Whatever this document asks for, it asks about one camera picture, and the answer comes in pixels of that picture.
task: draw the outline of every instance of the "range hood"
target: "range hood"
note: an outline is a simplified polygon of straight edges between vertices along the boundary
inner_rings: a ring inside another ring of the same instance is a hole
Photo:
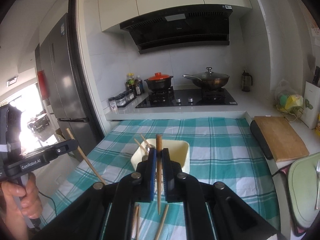
[[[229,45],[230,5],[198,4],[143,14],[120,23],[139,53],[197,45]]]

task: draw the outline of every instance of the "black glass cooktop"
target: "black glass cooktop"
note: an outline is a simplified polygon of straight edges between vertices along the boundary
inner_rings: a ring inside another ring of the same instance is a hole
[[[237,103],[230,93],[221,88],[217,91],[202,89],[184,89],[152,92],[136,108],[166,107],[166,106],[218,106]]]

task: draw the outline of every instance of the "green cutting board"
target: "green cutting board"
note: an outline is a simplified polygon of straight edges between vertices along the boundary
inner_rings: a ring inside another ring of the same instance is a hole
[[[315,209],[318,181],[316,166],[320,153],[295,161],[288,173],[289,193],[294,216],[303,228],[309,228],[319,210]]]

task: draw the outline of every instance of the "chopstick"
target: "chopstick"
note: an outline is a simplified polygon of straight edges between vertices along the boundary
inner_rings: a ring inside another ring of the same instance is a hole
[[[147,140],[143,137],[143,135],[141,134],[140,136],[141,136],[141,138],[144,140],[144,142],[147,144],[147,146],[148,146],[149,148],[152,148],[152,146],[150,145],[150,143],[147,142]]]
[[[148,154],[148,151],[138,142],[136,138],[134,138],[135,142],[139,145],[139,147],[146,153]]]
[[[135,206],[134,212],[133,212],[133,218],[132,218],[132,231],[131,231],[131,236],[132,236],[132,234],[133,234],[134,224],[136,223],[137,214],[138,214],[138,209],[139,209],[139,205]]]
[[[138,205],[138,215],[137,215],[137,234],[136,234],[136,240],[139,240],[139,231],[140,231],[140,211],[141,211],[141,206]]]
[[[169,208],[169,204],[165,205],[164,212],[163,212],[163,215],[162,215],[162,218],[161,218],[160,225],[158,227],[158,231],[156,233],[155,240],[158,240],[159,237],[160,237],[160,234],[161,234],[161,231],[162,231],[162,227],[163,227],[163,224],[164,224],[164,221],[165,221],[165,217],[167,216],[168,208]]]
[[[161,134],[156,135],[156,149],[157,149],[157,203],[158,203],[158,214],[161,211],[161,151],[162,151],[162,136]]]
[[[73,134],[71,133],[70,129],[67,128],[67,133],[69,134],[71,139],[75,139]],[[80,148],[80,146],[78,146],[77,148],[78,152],[80,153],[80,155],[82,156],[82,158],[85,160],[85,162],[89,165],[89,167],[91,168],[91,170],[94,172],[94,174],[97,175],[97,177],[101,180],[101,182],[104,185],[107,185],[106,181],[103,179],[103,177],[101,177],[101,175],[96,171],[96,169],[92,166],[92,164],[90,163],[90,161],[88,160],[87,156],[85,156],[84,152],[82,151],[82,149]]]

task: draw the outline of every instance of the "checkered tablecloth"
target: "checkered tablecloth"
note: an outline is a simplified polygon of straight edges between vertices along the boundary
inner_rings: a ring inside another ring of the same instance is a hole
[[[187,141],[190,144],[191,175],[210,184],[223,181],[279,229],[279,207],[273,180],[245,119],[126,120],[115,127],[88,158],[107,183],[117,182],[134,171],[130,162],[138,147],[134,136],[142,141],[139,134],[155,138],[157,133],[162,134],[163,139]],[[98,178],[82,161],[52,196],[57,212],[64,210],[96,181]],[[54,217],[53,204],[49,200],[41,217],[43,225]],[[161,217],[162,214],[157,213],[156,201],[141,203],[140,239],[154,238]],[[169,205],[160,239],[186,239],[182,203]]]

